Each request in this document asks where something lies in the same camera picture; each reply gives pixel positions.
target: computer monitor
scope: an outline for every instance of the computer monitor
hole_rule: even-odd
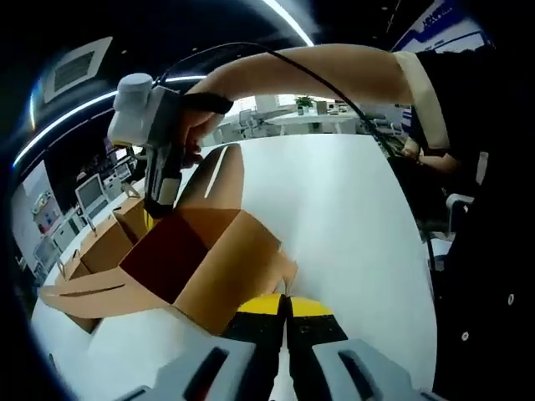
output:
[[[110,203],[98,174],[90,177],[76,188],[75,192],[82,211],[90,219],[93,219],[99,211]]]
[[[120,165],[115,167],[115,173],[121,180],[128,178],[131,174],[128,163],[121,163]]]
[[[126,149],[118,149],[115,151],[115,157],[117,158],[117,161],[125,158],[127,155]]]

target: forearm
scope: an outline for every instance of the forearm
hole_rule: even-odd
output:
[[[392,53],[350,44],[290,48],[280,54],[302,64],[354,101],[412,103],[405,76]],[[305,72],[269,53],[226,64],[192,92],[215,89],[230,100],[259,94],[311,94],[338,98]]]
[[[428,165],[445,174],[452,173],[455,170],[454,166],[448,163],[444,157],[440,156],[420,156],[418,161],[423,165]]]
[[[405,142],[405,146],[403,147],[403,149],[408,150],[409,152],[415,155],[418,155],[420,153],[420,146],[411,137],[407,138],[407,141]]]

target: office desk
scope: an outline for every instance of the office desk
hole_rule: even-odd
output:
[[[352,119],[358,119],[359,115],[354,112],[340,114],[318,114],[315,109],[309,110],[308,113],[299,115],[297,112],[279,115],[265,122],[273,125],[281,125],[281,136],[286,133],[286,125],[291,124],[310,124],[310,123],[334,123],[337,134],[342,134],[340,123]]]
[[[241,146],[242,208],[297,260],[291,293],[323,302],[350,338],[406,368],[415,387],[431,388],[436,321],[424,247],[373,138],[292,135]],[[47,282],[56,275],[54,268]],[[40,301],[32,326],[65,380],[91,399],[152,386],[158,367],[200,335],[178,313],[158,309],[106,318],[90,336]]]

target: sleeve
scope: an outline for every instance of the sleeve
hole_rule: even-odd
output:
[[[415,107],[410,110],[410,131],[409,138],[414,140],[421,148],[427,148],[427,139],[424,135],[424,130],[421,128],[421,122],[416,113]]]
[[[499,73],[494,52],[485,46],[461,53],[394,55],[410,86],[429,147],[459,149],[459,142],[463,146],[467,139],[475,142],[481,130],[477,122],[488,113],[486,100],[496,98],[492,91]]]

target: person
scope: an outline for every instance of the person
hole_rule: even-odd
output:
[[[503,135],[511,132],[507,116],[530,115],[531,63],[522,56],[522,38],[530,37],[523,29],[529,23],[519,23],[522,13],[512,8],[498,13],[488,2],[482,8],[478,4],[472,11],[480,12],[479,22],[493,46],[460,53],[390,53],[325,44],[280,52],[356,101],[413,104],[431,149],[489,154],[485,179],[445,259],[443,290],[435,297],[433,389],[447,399],[514,398],[523,388],[517,383],[522,376],[517,355],[526,343],[518,305],[526,299],[521,282],[530,270],[526,250],[531,249],[531,236],[517,235],[516,224],[531,222],[531,197],[524,193],[529,185],[522,183],[531,176],[532,166],[531,158],[503,146]],[[510,24],[503,27],[506,21]],[[233,101],[280,93],[337,98],[314,78],[268,53],[221,66],[190,93]],[[183,109],[177,135],[194,147],[221,119]]]
[[[464,147],[431,149],[414,106],[401,155],[390,157],[389,163],[419,223],[445,221],[448,195],[475,195],[479,152]]]

